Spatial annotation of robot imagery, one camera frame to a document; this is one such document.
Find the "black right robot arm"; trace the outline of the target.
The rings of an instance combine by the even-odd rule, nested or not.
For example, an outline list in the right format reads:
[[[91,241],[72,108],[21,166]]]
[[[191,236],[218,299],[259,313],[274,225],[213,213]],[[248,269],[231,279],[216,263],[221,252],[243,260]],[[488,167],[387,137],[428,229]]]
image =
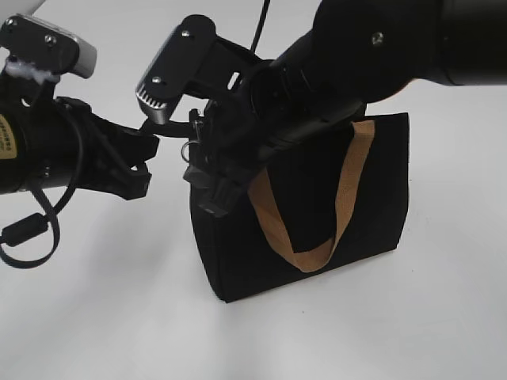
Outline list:
[[[233,106],[211,108],[185,174],[198,206],[229,214],[281,151],[344,128],[416,79],[505,84],[505,2],[321,2],[309,32],[242,76]]]

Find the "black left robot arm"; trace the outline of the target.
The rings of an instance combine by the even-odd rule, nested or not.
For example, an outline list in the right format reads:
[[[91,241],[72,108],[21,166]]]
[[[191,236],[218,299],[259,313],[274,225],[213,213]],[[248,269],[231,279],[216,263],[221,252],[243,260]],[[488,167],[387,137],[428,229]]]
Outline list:
[[[143,198],[151,181],[147,161],[159,139],[110,122],[89,104],[56,97],[55,84],[1,75],[1,192],[76,188]]]

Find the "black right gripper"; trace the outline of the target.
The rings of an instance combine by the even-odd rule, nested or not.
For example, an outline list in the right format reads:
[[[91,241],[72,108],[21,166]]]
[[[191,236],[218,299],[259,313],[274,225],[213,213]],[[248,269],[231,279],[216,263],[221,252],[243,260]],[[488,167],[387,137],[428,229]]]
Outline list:
[[[197,206],[221,218],[230,214],[255,176],[280,153],[364,114],[364,102],[338,96],[329,86],[313,91],[291,82],[286,69],[265,68],[244,81],[232,105],[204,113],[183,178],[197,190]]]

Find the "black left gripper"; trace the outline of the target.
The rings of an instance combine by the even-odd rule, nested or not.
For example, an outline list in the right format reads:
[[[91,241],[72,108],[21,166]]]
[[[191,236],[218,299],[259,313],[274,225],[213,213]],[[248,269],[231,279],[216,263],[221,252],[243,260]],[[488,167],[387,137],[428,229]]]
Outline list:
[[[159,138],[97,116],[85,102],[70,97],[57,101],[77,124],[82,157],[72,181],[76,188],[113,194],[125,200],[146,196],[151,173],[146,163],[158,151]]]

